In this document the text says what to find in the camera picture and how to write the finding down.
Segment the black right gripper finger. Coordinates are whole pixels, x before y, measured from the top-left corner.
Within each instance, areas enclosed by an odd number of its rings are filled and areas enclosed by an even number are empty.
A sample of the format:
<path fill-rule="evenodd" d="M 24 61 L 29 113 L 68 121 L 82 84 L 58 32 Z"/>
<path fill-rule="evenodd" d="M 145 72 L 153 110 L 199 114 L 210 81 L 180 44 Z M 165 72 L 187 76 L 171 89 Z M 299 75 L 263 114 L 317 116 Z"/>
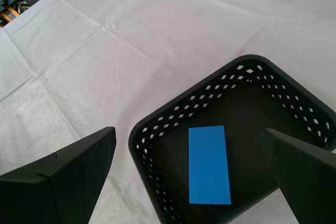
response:
<path fill-rule="evenodd" d="M 1 223 L 88 223 L 115 147 L 116 130 L 105 127 L 1 175 Z"/>
<path fill-rule="evenodd" d="M 266 129 L 264 155 L 299 223 L 335 223 L 335 153 Z"/>

